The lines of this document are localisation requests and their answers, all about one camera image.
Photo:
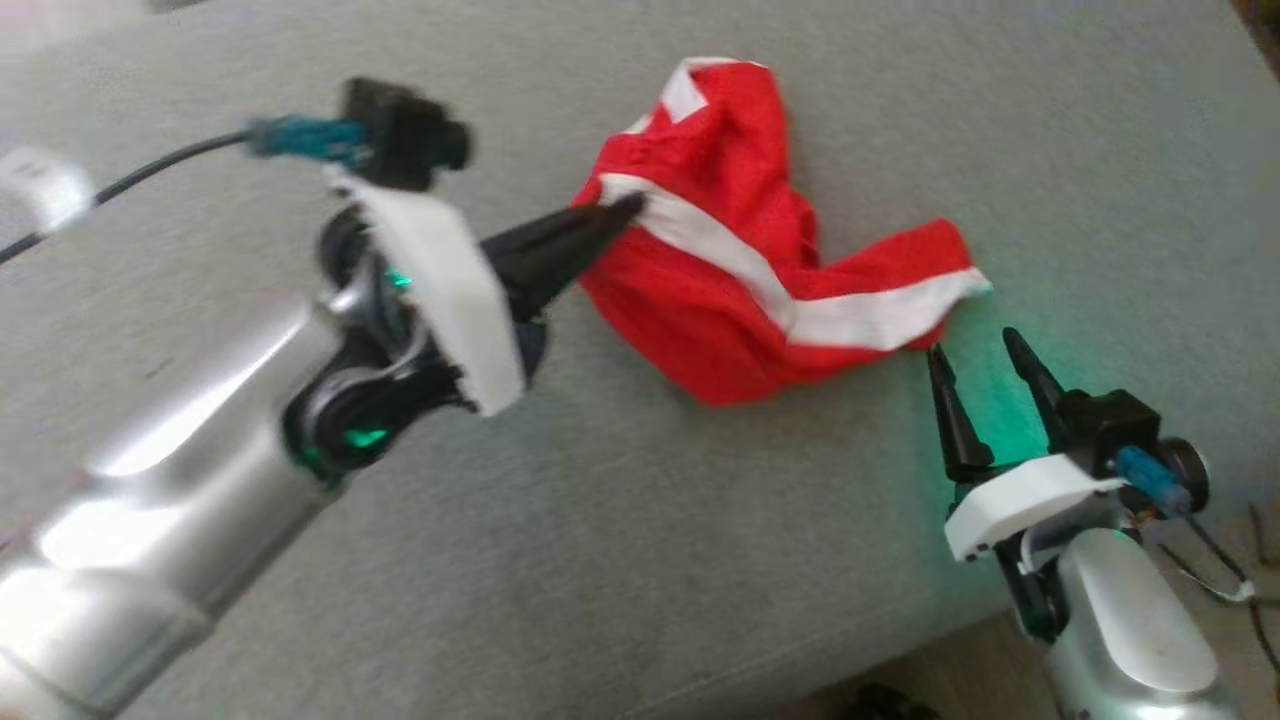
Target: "green indicator light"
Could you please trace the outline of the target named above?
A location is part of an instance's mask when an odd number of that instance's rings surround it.
[[[347,430],[344,437],[347,445],[365,450],[387,437],[387,430]]]

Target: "robotic arm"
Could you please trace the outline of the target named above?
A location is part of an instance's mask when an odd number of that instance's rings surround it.
[[[1240,717],[1217,660],[1140,547],[1133,518],[1185,518],[1208,502],[1208,475],[1187,441],[1160,437],[1160,415],[1126,391],[1062,386],[1021,334],[1005,329],[1030,388],[1048,452],[996,465],[941,346],[929,375],[956,502],[946,537],[956,560],[1000,564],[1024,633],[1050,646],[1064,719]]]
[[[644,205],[573,208],[476,242],[421,192],[434,167],[465,163],[461,126],[357,81],[348,117],[370,108],[371,156],[329,169],[349,201],[319,238],[333,293],[262,307],[0,550],[0,719],[123,712],[413,420],[518,400],[547,348],[544,309]]]

